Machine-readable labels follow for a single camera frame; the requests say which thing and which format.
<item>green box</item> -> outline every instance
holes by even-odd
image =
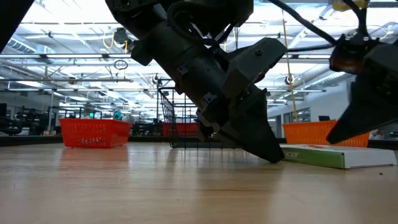
[[[281,145],[285,161],[337,169],[397,165],[394,151],[341,146]]]

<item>screw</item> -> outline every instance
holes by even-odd
[[[256,50],[256,51],[254,52],[254,54],[255,54],[256,56],[261,56],[261,55],[262,55],[262,51],[261,51],[261,50]]]

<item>red basket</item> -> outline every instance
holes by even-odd
[[[131,123],[112,119],[60,119],[66,147],[110,148],[127,143]]]
[[[337,121],[320,121],[307,123],[283,124],[287,144],[319,144],[330,145],[326,140],[330,130]],[[362,134],[342,141],[335,146],[367,147],[369,134]]]

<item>person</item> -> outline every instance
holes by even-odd
[[[374,130],[370,133],[369,139],[371,140],[383,140],[384,139],[384,131],[381,129]]]

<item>green label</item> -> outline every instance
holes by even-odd
[[[344,169],[344,153],[313,149],[282,148],[285,161]]]

